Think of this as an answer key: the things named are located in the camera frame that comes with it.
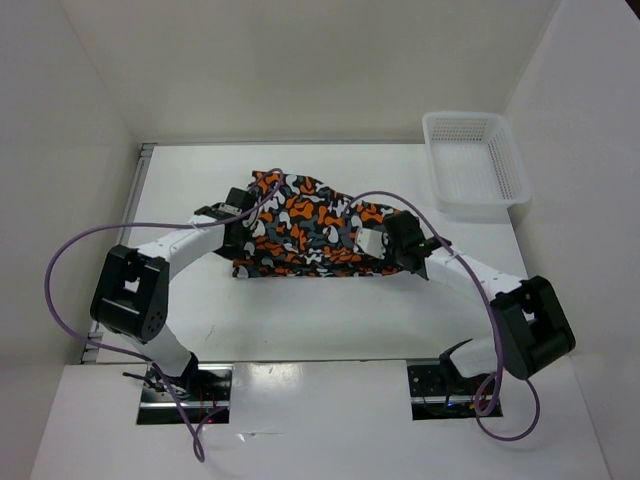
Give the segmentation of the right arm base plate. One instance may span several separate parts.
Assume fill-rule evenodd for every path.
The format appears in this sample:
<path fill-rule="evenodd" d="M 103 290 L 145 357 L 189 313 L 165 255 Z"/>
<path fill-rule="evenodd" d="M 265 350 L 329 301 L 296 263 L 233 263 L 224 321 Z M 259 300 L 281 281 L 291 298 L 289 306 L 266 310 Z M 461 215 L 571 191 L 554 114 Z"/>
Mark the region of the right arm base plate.
<path fill-rule="evenodd" d="M 437 359 L 408 362 L 406 370 L 414 421 L 475 416 L 475 396 L 487 374 L 448 382 Z"/>

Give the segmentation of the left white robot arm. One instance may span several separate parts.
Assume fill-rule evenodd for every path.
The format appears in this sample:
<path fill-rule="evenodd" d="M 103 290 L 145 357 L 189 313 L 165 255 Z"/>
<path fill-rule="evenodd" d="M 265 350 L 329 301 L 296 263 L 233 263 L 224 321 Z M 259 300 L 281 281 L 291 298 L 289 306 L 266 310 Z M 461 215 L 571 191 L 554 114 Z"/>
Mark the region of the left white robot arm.
<path fill-rule="evenodd" d="M 206 254 L 238 258 L 247 226 L 237 217 L 255 205 L 248 191 L 233 188 L 225 201 L 197 209 L 191 227 L 135 248 L 119 244 L 106 255 L 90 315 L 153 361 L 154 372 L 177 399 L 211 394 L 215 377 L 199 368 L 197 356 L 167 325 L 170 282 Z"/>

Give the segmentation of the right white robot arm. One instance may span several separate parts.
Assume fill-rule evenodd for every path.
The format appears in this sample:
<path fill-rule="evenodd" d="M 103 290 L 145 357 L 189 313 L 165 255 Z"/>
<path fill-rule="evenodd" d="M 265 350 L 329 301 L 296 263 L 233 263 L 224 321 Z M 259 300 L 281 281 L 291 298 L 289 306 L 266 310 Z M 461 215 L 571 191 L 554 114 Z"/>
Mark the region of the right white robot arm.
<path fill-rule="evenodd" d="M 501 368 L 527 380 L 576 347 L 559 298 L 544 277 L 500 272 L 453 249 L 450 241 L 427 238 L 408 211 L 384 221 L 393 258 L 421 278 L 438 282 L 488 309 L 493 338 L 464 340 L 440 356 L 440 385 L 450 393 L 466 389 L 474 377 Z"/>

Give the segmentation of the camouflage orange black shorts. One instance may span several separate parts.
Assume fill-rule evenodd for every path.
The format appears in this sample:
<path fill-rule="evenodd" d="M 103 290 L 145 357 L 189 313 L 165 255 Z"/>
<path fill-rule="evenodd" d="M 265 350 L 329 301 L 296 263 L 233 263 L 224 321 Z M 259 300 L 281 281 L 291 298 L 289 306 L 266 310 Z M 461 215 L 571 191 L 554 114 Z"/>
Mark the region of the camouflage orange black shorts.
<path fill-rule="evenodd" d="M 361 228 L 385 232 L 391 206 L 359 200 L 311 176 L 285 174 L 271 200 L 243 222 L 248 229 L 234 255 L 237 279 L 359 277 L 400 273 L 393 255 L 367 255 L 355 244 Z"/>

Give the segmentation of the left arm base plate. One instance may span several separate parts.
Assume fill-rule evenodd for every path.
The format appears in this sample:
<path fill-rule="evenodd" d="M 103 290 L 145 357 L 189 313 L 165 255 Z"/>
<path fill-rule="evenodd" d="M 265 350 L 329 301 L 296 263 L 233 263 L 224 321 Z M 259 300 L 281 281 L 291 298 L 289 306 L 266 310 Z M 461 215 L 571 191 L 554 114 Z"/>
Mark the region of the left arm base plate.
<path fill-rule="evenodd" d="M 206 424 L 228 424 L 233 366 L 201 364 L 200 370 L 206 372 L 205 387 L 200 387 L 194 393 L 174 387 L 189 422 L 197 426 L 205 419 Z M 142 382 L 137 425 L 175 425 L 183 422 L 175 402 L 154 369 L 149 367 L 143 376 L 131 374 L 131 377 Z"/>

